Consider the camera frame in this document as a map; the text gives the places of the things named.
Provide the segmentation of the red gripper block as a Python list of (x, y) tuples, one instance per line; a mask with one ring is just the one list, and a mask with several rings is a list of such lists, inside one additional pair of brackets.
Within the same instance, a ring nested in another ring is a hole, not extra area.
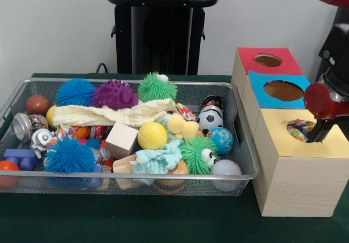
[(334, 125), (334, 118), (348, 116), (348, 98), (323, 83), (313, 83), (304, 92), (304, 105), (317, 119), (308, 143), (321, 142)]

